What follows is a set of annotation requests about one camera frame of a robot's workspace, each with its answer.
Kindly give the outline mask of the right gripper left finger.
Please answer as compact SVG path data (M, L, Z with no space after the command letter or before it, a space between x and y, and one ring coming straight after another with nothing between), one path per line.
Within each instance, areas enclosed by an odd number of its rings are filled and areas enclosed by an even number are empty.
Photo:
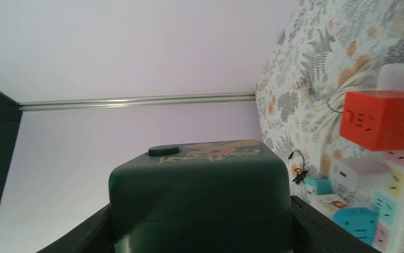
M64 236L39 250L39 252L115 252L110 206L106 205Z

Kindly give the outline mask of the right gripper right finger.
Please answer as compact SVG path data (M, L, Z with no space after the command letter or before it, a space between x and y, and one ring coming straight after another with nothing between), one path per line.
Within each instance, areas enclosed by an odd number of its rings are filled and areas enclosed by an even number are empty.
M378 253L352 236L310 204L291 196L293 252L295 253Z

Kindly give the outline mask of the white tiger cube socket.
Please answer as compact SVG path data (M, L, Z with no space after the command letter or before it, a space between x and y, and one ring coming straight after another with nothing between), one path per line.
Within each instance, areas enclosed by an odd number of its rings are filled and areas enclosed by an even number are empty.
M329 219L332 219L338 210L349 207L349 205L337 194L313 196L310 200L310 204Z

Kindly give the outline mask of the cyan cube socket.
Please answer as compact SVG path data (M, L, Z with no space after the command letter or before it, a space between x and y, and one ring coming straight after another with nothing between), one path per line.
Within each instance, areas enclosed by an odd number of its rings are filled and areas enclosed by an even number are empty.
M365 207L338 210L332 220L351 235L368 245L372 245L376 234L378 214Z

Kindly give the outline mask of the white cube plug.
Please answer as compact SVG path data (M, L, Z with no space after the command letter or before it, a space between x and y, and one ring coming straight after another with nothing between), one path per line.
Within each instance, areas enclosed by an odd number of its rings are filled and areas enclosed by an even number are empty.
M335 192L356 192L389 189L393 171L372 158L334 159L330 180Z

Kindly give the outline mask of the white multicolour power strip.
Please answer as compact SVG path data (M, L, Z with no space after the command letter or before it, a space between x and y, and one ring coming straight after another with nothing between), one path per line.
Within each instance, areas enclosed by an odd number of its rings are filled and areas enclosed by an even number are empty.
M387 64L381 68L375 91L381 90L404 92L404 63ZM363 156L353 155L350 158L372 158L390 167L393 171L390 188L334 193L343 198L351 208L365 207L378 214L376 234L371 246L381 252L404 252L404 150L363 149Z

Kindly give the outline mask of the dark green cube socket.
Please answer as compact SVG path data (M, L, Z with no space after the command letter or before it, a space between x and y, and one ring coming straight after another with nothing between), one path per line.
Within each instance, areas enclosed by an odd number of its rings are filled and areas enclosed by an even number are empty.
M163 145L109 176L116 252L291 252L285 163L259 140Z

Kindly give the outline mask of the red cube socket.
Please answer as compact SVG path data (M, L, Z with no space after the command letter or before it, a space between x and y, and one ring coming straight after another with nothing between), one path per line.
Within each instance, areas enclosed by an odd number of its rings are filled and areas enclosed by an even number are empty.
M404 150L404 92L348 92L339 133L370 151Z

